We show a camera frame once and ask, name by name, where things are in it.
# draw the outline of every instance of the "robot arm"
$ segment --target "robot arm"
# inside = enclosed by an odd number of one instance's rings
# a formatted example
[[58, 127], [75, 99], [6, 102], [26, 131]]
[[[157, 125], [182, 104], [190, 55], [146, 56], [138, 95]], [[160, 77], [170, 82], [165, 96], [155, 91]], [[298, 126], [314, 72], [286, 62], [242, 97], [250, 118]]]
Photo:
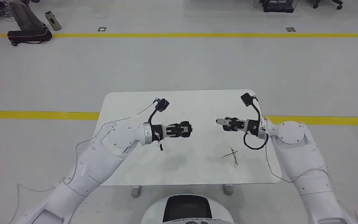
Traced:
[[[253, 99], [245, 94], [242, 100], [246, 106], [253, 105]], [[225, 131], [244, 131], [253, 134], [265, 143], [274, 146], [281, 167], [299, 192], [308, 215], [309, 224], [345, 223], [357, 224], [353, 216], [337, 201], [328, 177], [324, 159], [305, 124], [284, 122], [273, 125], [269, 120], [239, 120], [237, 118], [217, 119], [216, 123]]]
[[[85, 198], [114, 173], [138, 143], [143, 146], [166, 137], [189, 137], [192, 132], [189, 122], [169, 126], [151, 124], [155, 112], [165, 110], [169, 104], [165, 99], [157, 102], [156, 110], [149, 118], [149, 122], [142, 123], [137, 128], [118, 122], [102, 127], [91, 144], [79, 156], [74, 170], [58, 183], [54, 191], [40, 205], [22, 216], [18, 223], [70, 223], [73, 214]], [[114, 155], [103, 145], [106, 137], [109, 137], [114, 147], [123, 151], [121, 155]]]

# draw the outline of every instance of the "chair leg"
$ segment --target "chair leg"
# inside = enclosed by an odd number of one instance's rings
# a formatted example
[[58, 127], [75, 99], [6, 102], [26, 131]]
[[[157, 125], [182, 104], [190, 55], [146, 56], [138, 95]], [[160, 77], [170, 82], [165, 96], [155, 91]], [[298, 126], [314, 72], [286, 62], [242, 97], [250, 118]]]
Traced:
[[313, 5], [313, 8], [318, 8], [318, 4], [319, 4], [320, 1], [321, 1], [321, 0], [316, 0], [316, 1], [315, 1], [315, 4]]
[[339, 4], [339, 6], [337, 6], [337, 9], [338, 9], [338, 10], [340, 10], [340, 9], [343, 7], [343, 6], [342, 6], [343, 2], [340, 1], [340, 0], [332, 0], [332, 2], [334, 2], [334, 3], [336, 3], [336, 4]]

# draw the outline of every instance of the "black cable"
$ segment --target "black cable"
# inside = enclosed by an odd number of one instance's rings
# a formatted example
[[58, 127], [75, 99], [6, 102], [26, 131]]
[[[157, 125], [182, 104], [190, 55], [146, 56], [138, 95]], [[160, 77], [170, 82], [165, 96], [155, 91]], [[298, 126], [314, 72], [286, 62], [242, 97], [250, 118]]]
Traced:
[[152, 114], [149, 116], [148, 123], [149, 123], [150, 125], [152, 125], [152, 118], [153, 118], [153, 116], [155, 115], [155, 113], [156, 113], [157, 111], [158, 111], [158, 110], [155, 109], [155, 110], [152, 112]]
[[261, 114], [260, 114], [260, 112], [258, 111], [258, 108], [255, 106], [255, 104], [252, 104], [252, 107], [255, 109], [255, 111], [257, 112], [257, 115], [258, 115], [258, 122], [260, 122], [260, 120], [261, 120]]
[[247, 132], [246, 132], [245, 135], [244, 135], [244, 145], [245, 145], [246, 147], [248, 147], [249, 149], [251, 149], [251, 150], [260, 150], [260, 149], [264, 148], [264, 146], [266, 145], [267, 141], [269, 140], [269, 135], [266, 134], [266, 139], [265, 139], [265, 142], [263, 143], [263, 145], [260, 146], [259, 148], [253, 148], [253, 147], [249, 146], [249, 145], [246, 143], [246, 136], [247, 136]]

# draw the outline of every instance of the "table leg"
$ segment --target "table leg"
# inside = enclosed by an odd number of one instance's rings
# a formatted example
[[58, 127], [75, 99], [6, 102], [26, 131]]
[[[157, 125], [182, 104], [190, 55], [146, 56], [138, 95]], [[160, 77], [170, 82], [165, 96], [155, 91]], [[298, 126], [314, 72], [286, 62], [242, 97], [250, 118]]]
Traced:
[[140, 196], [140, 190], [142, 189], [142, 186], [132, 186], [132, 197], [137, 198]]
[[234, 193], [234, 187], [232, 184], [223, 184], [223, 191], [226, 195], [232, 195]]

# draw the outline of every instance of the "gray floor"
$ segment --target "gray floor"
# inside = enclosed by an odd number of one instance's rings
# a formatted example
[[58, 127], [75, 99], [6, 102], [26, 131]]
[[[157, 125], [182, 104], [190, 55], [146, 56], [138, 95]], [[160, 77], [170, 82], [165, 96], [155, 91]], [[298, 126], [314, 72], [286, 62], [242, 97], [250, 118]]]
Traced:
[[[301, 1], [293, 14], [263, 13], [244, 0], [43, 0], [31, 4], [40, 19], [55, 13], [62, 33], [96, 32], [358, 32], [358, 5], [343, 9]], [[0, 33], [16, 29], [0, 20]], [[0, 38], [0, 110], [100, 111], [109, 92], [249, 88], [265, 115], [358, 116], [357, 39], [54, 39], [14, 48]], [[73, 165], [74, 146], [96, 122], [0, 120], [0, 220], [16, 207], [16, 183], [53, 186]], [[311, 126], [336, 194], [358, 210], [358, 127]], [[291, 184], [100, 187], [73, 223], [139, 223], [153, 202], [199, 193], [222, 203], [237, 223], [307, 221]], [[21, 192], [22, 213], [44, 194]]]

